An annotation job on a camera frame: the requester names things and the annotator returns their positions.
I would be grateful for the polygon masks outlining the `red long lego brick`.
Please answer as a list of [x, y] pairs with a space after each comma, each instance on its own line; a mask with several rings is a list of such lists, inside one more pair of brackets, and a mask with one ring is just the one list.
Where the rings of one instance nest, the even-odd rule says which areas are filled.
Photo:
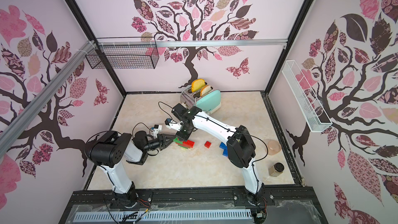
[[185, 148], [193, 148], [195, 145], [195, 142], [187, 140], [185, 142], [182, 143], [182, 146]]

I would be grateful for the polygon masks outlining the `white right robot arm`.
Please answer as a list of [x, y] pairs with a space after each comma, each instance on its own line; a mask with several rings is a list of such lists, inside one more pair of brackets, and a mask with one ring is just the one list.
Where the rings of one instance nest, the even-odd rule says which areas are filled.
[[256, 159], [256, 145], [253, 141], [255, 137], [250, 135], [248, 129], [243, 125], [234, 127], [225, 124], [196, 106], [187, 109], [177, 104], [172, 108], [172, 114], [178, 121], [168, 118], [165, 124], [176, 131], [179, 140], [187, 141], [192, 132], [198, 129], [217, 138], [226, 146], [229, 161], [242, 171], [248, 201], [258, 205], [264, 198], [265, 185], [256, 167], [259, 160]]

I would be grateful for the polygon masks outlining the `green long lego brick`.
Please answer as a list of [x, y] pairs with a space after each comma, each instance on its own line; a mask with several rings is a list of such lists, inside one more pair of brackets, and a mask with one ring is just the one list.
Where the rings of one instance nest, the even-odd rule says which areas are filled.
[[177, 144], [180, 144], [180, 145], [183, 144], [183, 141], [180, 141], [179, 138], [175, 138], [173, 141], [174, 141], [175, 143], [177, 143]]

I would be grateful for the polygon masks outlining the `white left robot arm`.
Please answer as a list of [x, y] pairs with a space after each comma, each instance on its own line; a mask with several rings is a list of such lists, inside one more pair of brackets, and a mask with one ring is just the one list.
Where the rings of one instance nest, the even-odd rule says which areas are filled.
[[134, 183], [129, 179], [123, 161], [142, 166], [149, 152], [162, 151], [168, 148], [176, 138], [171, 134], [156, 134], [151, 136], [145, 131], [135, 135], [104, 131], [90, 137], [85, 145], [87, 158], [106, 174], [112, 184], [116, 203], [131, 208], [139, 199]]

